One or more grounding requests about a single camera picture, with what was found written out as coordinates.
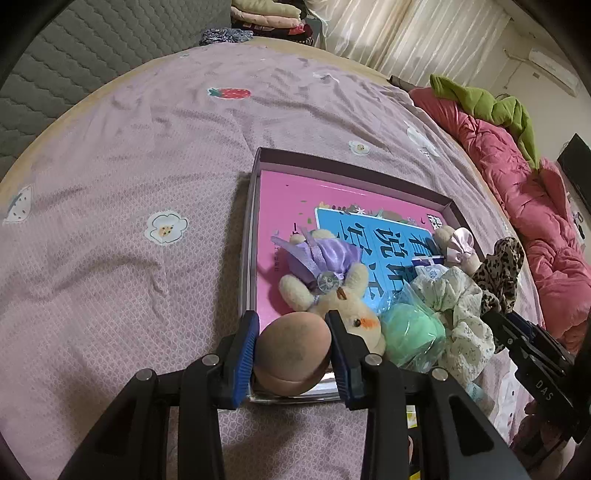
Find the green blanket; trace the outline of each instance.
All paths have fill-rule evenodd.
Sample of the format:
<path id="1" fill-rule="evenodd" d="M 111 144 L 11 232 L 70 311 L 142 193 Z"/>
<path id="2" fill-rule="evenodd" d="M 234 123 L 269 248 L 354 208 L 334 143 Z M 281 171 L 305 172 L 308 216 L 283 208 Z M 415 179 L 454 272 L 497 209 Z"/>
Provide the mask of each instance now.
<path id="1" fill-rule="evenodd" d="M 507 97 L 497 101 L 484 89 L 463 87 L 439 75 L 431 75 L 431 88 L 438 97 L 458 102 L 474 118 L 506 128 L 532 170 L 540 168 L 534 127 L 527 110 L 517 98 Z"/>

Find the purple bedsheet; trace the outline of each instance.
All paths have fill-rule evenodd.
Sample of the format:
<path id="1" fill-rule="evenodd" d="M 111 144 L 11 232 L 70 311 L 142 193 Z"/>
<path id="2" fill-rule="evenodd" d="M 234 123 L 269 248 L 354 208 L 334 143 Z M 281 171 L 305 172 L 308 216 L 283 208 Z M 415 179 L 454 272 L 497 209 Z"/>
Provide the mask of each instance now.
<path id="1" fill-rule="evenodd" d="M 208 96 L 228 87 L 252 95 Z M 234 330 L 248 174 L 261 146 L 454 198 L 486 253 L 509 234 L 469 159 L 397 88 L 248 44 L 194 48 L 131 76 L 43 139 L 20 185 L 32 185 L 30 213 L 0 226 L 0 431 L 33 480 L 57 477 L 135 371 L 184 368 Z M 166 210 L 188 227 L 162 246 L 144 232 Z M 517 311 L 540 318 L 528 270 Z M 508 371 L 506 354 L 485 370 L 496 400 Z M 493 419 L 506 436 L 520 416 L 500 406 Z M 220 412 L 220 429 L 229 479 L 359 476 L 365 413 L 341 403 L 246 405 Z"/>

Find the pink bow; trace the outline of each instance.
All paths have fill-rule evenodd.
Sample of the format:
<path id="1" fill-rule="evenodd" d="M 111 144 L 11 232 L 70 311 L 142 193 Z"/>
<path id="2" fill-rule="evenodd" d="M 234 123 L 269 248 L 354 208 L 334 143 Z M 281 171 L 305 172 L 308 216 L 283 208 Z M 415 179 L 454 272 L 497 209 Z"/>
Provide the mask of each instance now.
<path id="1" fill-rule="evenodd" d="M 468 260 L 474 251 L 474 237 L 471 231 L 461 227 L 453 232 L 447 243 L 447 261 L 460 264 L 462 260 Z"/>

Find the bunny ear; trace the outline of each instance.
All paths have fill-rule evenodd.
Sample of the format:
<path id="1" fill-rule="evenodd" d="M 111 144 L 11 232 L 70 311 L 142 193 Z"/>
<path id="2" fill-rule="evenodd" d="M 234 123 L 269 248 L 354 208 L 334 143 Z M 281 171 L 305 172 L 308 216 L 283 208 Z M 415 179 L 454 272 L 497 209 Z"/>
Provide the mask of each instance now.
<path id="1" fill-rule="evenodd" d="M 369 283 L 369 271 L 362 263 L 354 263 L 349 267 L 344 285 L 349 293 L 363 297 Z"/>

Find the brown ball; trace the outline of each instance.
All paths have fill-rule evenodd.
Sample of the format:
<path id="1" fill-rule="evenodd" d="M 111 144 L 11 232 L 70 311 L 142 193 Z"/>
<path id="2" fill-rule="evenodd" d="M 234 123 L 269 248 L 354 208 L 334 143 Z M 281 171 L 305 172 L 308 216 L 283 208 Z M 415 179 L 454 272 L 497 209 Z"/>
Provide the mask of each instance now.
<path id="1" fill-rule="evenodd" d="M 326 372 L 331 341 L 328 325 L 314 313 L 279 317 L 256 341 L 256 379 L 264 389 L 282 397 L 308 391 Z"/>

